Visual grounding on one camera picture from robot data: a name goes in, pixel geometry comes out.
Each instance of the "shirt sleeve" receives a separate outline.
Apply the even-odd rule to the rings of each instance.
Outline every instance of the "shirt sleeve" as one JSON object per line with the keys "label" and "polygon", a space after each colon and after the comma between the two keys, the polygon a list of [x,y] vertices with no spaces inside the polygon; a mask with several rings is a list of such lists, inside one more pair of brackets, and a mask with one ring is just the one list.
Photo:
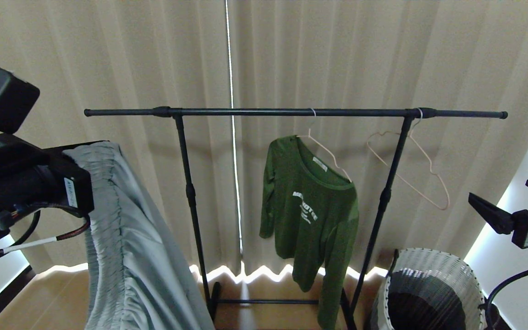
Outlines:
{"label": "shirt sleeve", "polygon": [[260,222],[260,237],[268,238],[274,232],[274,208],[272,194],[274,193],[274,147],[268,147],[266,166],[264,167],[264,192],[262,193],[262,219]]}
{"label": "shirt sleeve", "polygon": [[337,225],[329,234],[325,247],[325,277],[319,299],[317,322],[323,329],[335,328],[340,308],[341,288],[347,266],[352,257],[352,249],[358,233],[358,206],[354,206],[355,216]]}

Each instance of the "light blue garment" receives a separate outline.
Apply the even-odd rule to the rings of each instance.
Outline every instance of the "light blue garment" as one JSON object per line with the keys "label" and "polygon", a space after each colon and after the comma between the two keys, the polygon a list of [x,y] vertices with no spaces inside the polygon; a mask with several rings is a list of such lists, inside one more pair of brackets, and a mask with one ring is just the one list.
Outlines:
{"label": "light blue garment", "polygon": [[187,261],[119,146],[98,142],[65,154],[93,185],[86,329],[214,330]]}

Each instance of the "green sweater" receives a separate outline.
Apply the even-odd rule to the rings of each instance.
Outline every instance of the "green sweater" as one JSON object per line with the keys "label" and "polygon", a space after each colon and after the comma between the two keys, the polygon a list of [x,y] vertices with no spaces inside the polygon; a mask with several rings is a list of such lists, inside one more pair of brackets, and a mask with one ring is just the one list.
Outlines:
{"label": "green sweater", "polygon": [[276,253],[295,258],[293,279],[307,292],[325,262],[317,322],[335,327],[341,287],[358,232],[354,184],[327,167],[296,136],[268,148],[260,236],[274,233]]}

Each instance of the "shirt neckline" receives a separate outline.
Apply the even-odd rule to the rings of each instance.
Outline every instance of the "shirt neckline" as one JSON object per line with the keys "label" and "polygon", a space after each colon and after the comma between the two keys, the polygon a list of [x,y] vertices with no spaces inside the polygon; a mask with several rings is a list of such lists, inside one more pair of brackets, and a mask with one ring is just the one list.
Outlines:
{"label": "shirt neckline", "polygon": [[[308,154],[310,154],[311,158],[313,157],[316,157],[315,154],[313,154],[313,152],[311,152],[311,150],[309,150],[307,148],[307,146],[302,142],[302,140],[298,137],[298,136],[293,136],[293,140],[295,140],[295,142],[293,143],[293,147],[295,148],[295,156],[299,159],[299,164],[300,164],[300,167],[302,168],[302,170],[305,172],[305,174],[307,176],[309,176],[309,178],[311,178],[313,181],[317,182],[317,184],[320,184],[321,186],[324,186],[326,188],[329,188],[329,189],[333,189],[333,190],[347,190],[347,189],[350,189],[350,188],[353,188],[354,187],[354,182],[349,182],[349,183],[346,183],[346,184],[330,184],[330,183],[327,183],[327,182],[324,182],[323,180],[321,180],[320,178],[316,177],[311,171],[310,169],[307,168],[307,166],[305,165],[304,163],[304,159],[300,153],[300,150],[299,150],[299,147],[302,147],[302,149],[307,152]],[[343,179],[344,181],[348,182],[349,180],[345,177],[343,177],[342,175],[340,175],[339,173],[337,173],[336,171],[334,171],[331,167],[328,167],[327,168],[328,171],[331,171],[331,173],[341,179]]]}

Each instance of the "black clothing rack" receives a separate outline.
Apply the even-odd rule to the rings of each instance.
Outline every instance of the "black clothing rack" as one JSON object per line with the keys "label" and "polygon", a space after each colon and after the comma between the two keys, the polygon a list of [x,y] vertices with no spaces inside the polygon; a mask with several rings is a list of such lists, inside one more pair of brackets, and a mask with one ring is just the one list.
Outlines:
{"label": "black clothing rack", "polygon": [[185,172],[185,179],[187,182],[187,199],[191,209],[191,219],[193,230],[195,232],[195,240],[197,241],[197,251],[199,254],[199,263],[201,269],[201,277],[203,278],[203,290],[205,291],[205,299],[207,300],[207,307],[211,318],[215,319],[217,305],[219,303],[287,303],[287,304],[315,304],[317,300],[298,300],[298,299],[220,299],[221,284],[214,283],[212,293],[209,292],[209,285],[207,283],[207,272],[205,271],[205,259],[203,257],[203,243],[201,242],[201,230],[199,229],[199,220],[197,216],[197,201],[195,200],[195,188],[191,178],[191,169],[189,167],[189,158],[187,152],[187,140],[185,138],[185,130],[182,122],[183,116],[349,116],[349,117],[403,117],[401,135],[398,138],[392,165],[388,172],[386,186],[380,194],[380,202],[376,219],[366,253],[364,263],[356,285],[356,290],[350,303],[345,290],[341,289],[341,309],[343,311],[346,325],[349,330],[356,329],[354,323],[353,312],[356,309],[356,303],[362,291],[364,284],[364,276],[368,271],[369,262],[372,257],[376,238],[378,236],[380,225],[384,212],[386,211],[388,202],[392,192],[392,183],[400,163],[402,150],[407,140],[411,123],[416,118],[428,119],[432,117],[477,117],[477,118],[498,118],[505,119],[508,117],[506,111],[460,111],[460,110],[435,110],[432,108],[421,107],[414,109],[225,109],[225,108],[205,108],[205,109],[183,109],[171,107],[156,107],[153,109],[107,109],[107,110],[90,110],[86,109],[84,114],[88,116],[157,116],[157,117],[172,117],[176,122],[176,129],[178,130],[178,140],[182,153],[182,164]]}

